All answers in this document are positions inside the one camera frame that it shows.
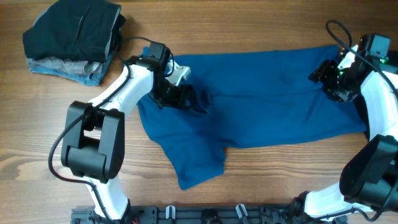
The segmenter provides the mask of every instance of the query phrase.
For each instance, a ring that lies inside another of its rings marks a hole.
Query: blue cloth
[[[366,129],[353,103],[327,99],[308,76],[336,45],[245,54],[175,56],[189,66],[199,104],[207,114],[139,103],[148,136],[172,162],[181,189],[224,172],[225,147],[294,144]]]
[[[113,53],[114,52],[109,54],[108,60],[103,64],[101,73],[92,73],[90,75],[75,75],[75,74],[61,72],[61,71],[51,69],[51,68],[46,68],[41,65],[36,66],[34,68],[30,68],[30,72],[42,73],[42,74],[47,74],[47,75],[58,75],[58,76],[61,76],[64,78],[68,78],[70,80],[74,80],[74,81],[79,82],[84,85],[98,86],[98,85],[100,85],[102,79],[104,78],[106,71],[108,71],[109,64],[112,61]]]

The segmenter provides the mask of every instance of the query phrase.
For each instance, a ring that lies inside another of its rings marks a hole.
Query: wood grain
[[[69,104],[100,94],[120,74],[114,60],[104,83],[87,87],[25,65],[22,33],[51,0],[0,4],[0,223],[69,223],[70,210],[92,201],[85,186],[55,179],[49,149],[62,131]],[[124,35],[166,43],[175,55],[300,49],[334,44],[329,19],[343,21],[354,42],[379,32],[398,49],[396,1],[138,1],[121,2]],[[147,43],[133,41],[123,55]],[[136,110],[126,121],[123,188],[133,205],[284,203],[304,190],[338,181],[344,165],[366,144],[362,134],[255,149],[226,149],[224,175],[181,191],[170,161],[142,128]],[[63,175],[59,150],[55,167]],[[377,223],[397,223],[386,213]],[[364,223],[353,215],[350,223]]]

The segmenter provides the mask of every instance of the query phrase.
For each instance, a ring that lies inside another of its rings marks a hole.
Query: wooden surface
[[[397,1],[153,0],[121,4],[121,13],[128,19],[125,36],[141,35],[166,43],[175,55],[334,44],[325,30],[329,19],[344,22],[354,43],[361,34],[379,32],[390,36],[391,48],[398,50]],[[49,6],[0,4],[0,223],[69,223],[72,208],[93,204],[84,185],[64,183],[50,174],[47,157],[63,129],[69,104],[99,95],[119,76],[121,63],[112,62],[100,87],[29,73],[22,33]],[[123,55],[138,54],[145,44],[131,42]],[[181,191],[170,161],[147,137],[134,110],[126,121],[126,157],[120,176],[133,205],[285,203],[304,190],[337,182],[342,168],[365,144],[362,134],[347,134],[305,144],[227,149],[224,175]],[[56,169],[71,176],[61,166],[59,153]],[[385,213],[377,223],[397,223],[397,219],[396,214]],[[350,223],[365,221],[353,215]]]

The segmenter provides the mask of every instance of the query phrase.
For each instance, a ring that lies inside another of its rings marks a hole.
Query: folded black cloth
[[[105,62],[125,21],[120,10],[104,0],[59,0],[24,32],[26,57]]]

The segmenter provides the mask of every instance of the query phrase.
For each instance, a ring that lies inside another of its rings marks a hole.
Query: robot
[[[346,31],[349,45],[329,30],[330,23],[337,23]],[[351,36],[343,24],[329,21],[326,29],[344,51],[339,63],[324,61],[309,79],[322,82],[330,100],[354,101],[368,125],[369,143],[347,163],[338,183],[316,192],[303,192],[290,204],[131,206],[118,177],[125,153],[124,119],[146,94],[159,108],[187,110],[195,99],[192,86],[183,84],[190,68],[178,65],[173,55],[168,62],[170,49],[151,41],[147,55],[123,60],[121,76],[100,96],[88,103],[75,101],[68,109],[66,128],[50,151],[49,168],[61,180],[86,184],[95,203],[87,209],[73,209],[71,224],[343,224],[347,223],[346,216],[354,212],[370,222],[382,212],[398,212],[398,67],[389,63],[390,38],[364,35],[359,45],[351,46]],[[100,139],[84,135],[84,130],[94,129],[101,130]],[[64,178],[52,166],[55,148],[62,138],[62,164],[80,179]],[[366,212],[371,211],[376,214],[369,218]]]

